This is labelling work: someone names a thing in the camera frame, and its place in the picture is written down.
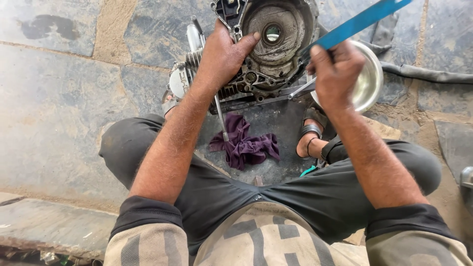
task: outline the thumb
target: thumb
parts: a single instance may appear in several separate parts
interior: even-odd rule
[[[239,55],[243,57],[248,56],[254,47],[258,44],[261,39],[259,32],[252,32],[246,36],[243,36],[235,45],[234,48]]]
[[[310,61],[315,67],[315,71],[318,72],[317,76],[321,73],[334,70],[332,59],[330,58],[328,52],[322,47],[315,45],[310,49]]]

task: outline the forearm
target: forearm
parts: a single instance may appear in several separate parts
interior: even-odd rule
[[[408,170],[360,114],[352,107],[326,113],[347,150],[365,195],[375,208],[428,204]]]
[[[194,84],[166,121],[146,154],[129,196],[138,195],[174,204],[189,171],[197,136],[216,91],[207,79]]]

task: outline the black sleeve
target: black sleeve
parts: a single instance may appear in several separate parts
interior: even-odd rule
[[[172,223],[182,228],[181,212],[168,203],[140,196],[129,197],[120,207],[109,240],[119,232],[149,223]]]
[[[425,231],[458,240],[429,204],[412,204],[375,210],[368,222],[366,240],[394,231]]]

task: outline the steel bowl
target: steel bowl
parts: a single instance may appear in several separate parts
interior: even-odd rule
[[[365,66],[358,76],[358,80],[353,90],[353,104],[358,112],[365,112],[370,109],[378,100],[383,88],[383,69],[376,55],[366,45],[350,41],[365,56]],[[313,79],[313,75],[307,75],[307,81]],[[320,105],[317,93],[310,93],[312,98]]]

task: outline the man's left hand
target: man's left hand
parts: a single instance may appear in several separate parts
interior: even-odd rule
[[[214,95],[238,73],[243,60],[260,39],[260,33],[252,32],[234,44],[228,28],[217,19],[215,30],[205,42],[194,82],[205,80],[211,85],[211,93]]]

